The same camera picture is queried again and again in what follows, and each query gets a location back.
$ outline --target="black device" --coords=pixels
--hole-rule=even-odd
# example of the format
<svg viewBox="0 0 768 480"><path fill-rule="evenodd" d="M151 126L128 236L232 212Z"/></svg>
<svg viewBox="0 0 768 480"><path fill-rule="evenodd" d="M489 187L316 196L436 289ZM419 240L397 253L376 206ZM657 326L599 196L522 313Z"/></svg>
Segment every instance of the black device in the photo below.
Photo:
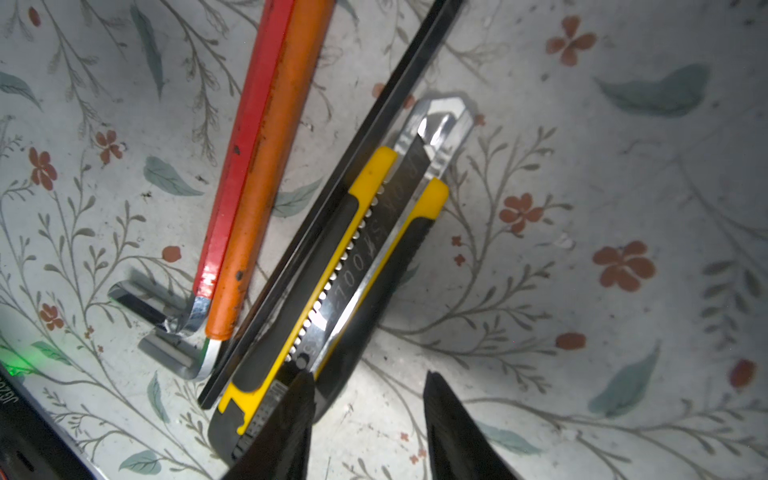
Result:
<svg viewBox="0 0 768 480"><path fill-rule="evenodd" d="M96 479L69 435L0 365L0 480Z"/></svg>

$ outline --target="black rubber grip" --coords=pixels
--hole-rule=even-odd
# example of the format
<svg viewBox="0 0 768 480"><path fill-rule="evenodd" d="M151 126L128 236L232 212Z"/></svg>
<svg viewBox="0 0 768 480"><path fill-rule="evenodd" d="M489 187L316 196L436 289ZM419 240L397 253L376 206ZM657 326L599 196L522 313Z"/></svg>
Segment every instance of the black rubber grip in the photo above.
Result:
<svg viewBox="0 0 768 480"><path fill-rule="evenodd" d="M240 443L246 439L247 445L235 448L237 463L222 480L306 479L314 397L312 374L300 372L260 433L249 437L246 432L241 437Z"/></svg>
<svg viewBox="0 0 768 480"><path fill-rule="evenodd" d="M518 480L439 373L427 372L424 416L433 478Z"/></svg>
<svg viewBox="0 0 768 480"><path fill-rule="evenodd" d="M208 425L210 446L229 466L233 465L236 460L233 452L240 440L237 429L243 426L243 416L243 410L240 410L240 407L230 400L224 413L219 412L219 409L214 409L210 425Z"/></svg>
<svg viewBox="0 0 768 480"><path fill-rule="evenodd" d="M283 308L278 313L275 323L261 340L252 345L243 361L232 376L232 383L241 392L253 392L259 389L272 369L275 359L283 349L285 342L296 326L299 315L304 310L307 300L315 290L320 277L328 267L336 248L341 243L344 233L357 213L359 201L352 194L347 194L334 213L327 228L323 230L317 245L307 259L304 268L296 277Z"/></svg>
<svg viewBox="0 0 768 480"><path fill-rule="evenodd" d="M400 278L433 224L434 220L423 217L411 222L357 312L349 320L336 348L317 376L315 421L320 420L333 404L352 375Z"/></svg>

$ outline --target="yellow utility knife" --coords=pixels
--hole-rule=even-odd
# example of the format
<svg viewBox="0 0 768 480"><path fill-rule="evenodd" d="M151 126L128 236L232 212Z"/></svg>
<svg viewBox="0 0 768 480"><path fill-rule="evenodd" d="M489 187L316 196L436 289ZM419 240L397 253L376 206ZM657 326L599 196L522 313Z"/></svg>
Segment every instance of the yellow utility knife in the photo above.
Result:
<svg viewBox="0 0 768 480"><path fill-rule="evenodd" d="M370 158L214 411L208 437L226 462L253 443L300 372L315 377L316 419L339 394L448 199L440 178L473 124L460 97L421 100L394 147Z"/></svg>

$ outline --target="red flower print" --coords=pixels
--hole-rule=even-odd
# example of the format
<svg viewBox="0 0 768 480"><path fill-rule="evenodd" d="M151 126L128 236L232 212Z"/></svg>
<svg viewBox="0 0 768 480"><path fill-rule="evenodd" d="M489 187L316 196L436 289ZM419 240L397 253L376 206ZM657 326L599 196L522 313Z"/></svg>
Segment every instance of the red flower print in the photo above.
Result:
<svg viewBox="0 0 768 480"><path fill-rule="evenodd" d="M583 333L563 333L554 341L554 346L563 350L583 349L586 345L587 337Z"/></svg>
<svg viewBox="0 0 768 480"><path fill-rule="evenodd" d="M169 245L163 249L163 260L173 263L181 258L181 248Z"/></svg>
<svg viewBox="0 0 768 480"><path fill-rule="evenodd" d="M116 145L114 142L117 139L118 134L116 134L114 130L108 130L106 137L101 132L96 134L96 143L104 148L104 150L102 150L99 154L101 163L104 165L109 163L110 154L114 155L118 159L123 157L123 152L120 151L120 146Z"/></svg>
<svg viewBox="0 0 768 480"><path fill-rule="evenodd" d="M563 30L565 30L567 38L552 37L547 40L547 53L552 55L562 50L560 62L568 67L573 67L578 63L577 50L589 50L598 41L598 37L591 32L574 38L580 23L581 18L578 15L563 18Z"/></svg>
<svg viewBox="0 0 768 480"><path fill-rule="evenodd" d="M597 265L608 265L600 276L600 284L606 288L618 283L627 292L636 292L640 288L640 280L649 279L656 274L656 267L649 259L642 257L648 247L645 243L635 240L622 249L603 247L593 257Z"/></svg>
<svg viewBox="0 0 768 480"><path fill-rule="evenodd" d="M58 315L58 308L50 306L47 303L43 303L43 310L38 313L40 320L45 322L45 326L49 330L60 329L64 326L64 320Z"/></svg>
<svg viewBox="0 0 768 480"><path fill-rule="evenodd" d="M51 155L44 151L38 156L34 147L29 149L29 163L32 164L32 181L35 185L43 184L46 190L53 190L53 180L58 178L56 169L51 165Z"/></svg>
<svg viewBox="0 0 768 480"><path fill-rule="evenodd" d="M515 235L525 229L525 221L538 222L544 216L544 209L533 207L533 197L531 194L523 194L522 197L507 197L504 200L506 208L498 213L498 217L504 223L511 223L510 231Z"/></svg>
<svg viewBox="0 0 768 480"><path fill-rule="evenodd" d="M373 90L371 90L371 95L373 95L374 98L378 98L383 91L384 91L384 84L379 82L373 85Z"/></svg>
<svg viewBox="0 0 768 480"><path fill-rule="evenodd" d="M32 22L32 24L35 27L39 27L40 26L40 14L38 13L38 11L35 10L34 8L32 8L32 7L29 7L28 14L29 14L29 21Z"/></svg>
<svg viewBox="0 0 768 480"><path fill-rule="evenodd" d="M748 386L755 378L757 364L747 359L741 359L730 371L730 385L735 389Z"/></svg>

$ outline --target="red handle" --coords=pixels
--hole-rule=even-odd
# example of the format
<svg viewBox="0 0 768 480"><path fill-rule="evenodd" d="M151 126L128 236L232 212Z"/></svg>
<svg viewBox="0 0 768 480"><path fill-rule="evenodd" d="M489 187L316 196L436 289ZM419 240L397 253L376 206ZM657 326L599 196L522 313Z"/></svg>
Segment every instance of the red handle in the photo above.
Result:
<svg viewBox="0 0 768 480"><path fill-rule="evenodd" d="M200 254L192 291L195 296L213 298L248 166L256 148L270 86L277 70L283 39L296 0L267 0L259 32L232 127L232 137L221 171L214 209Z"/></svg>

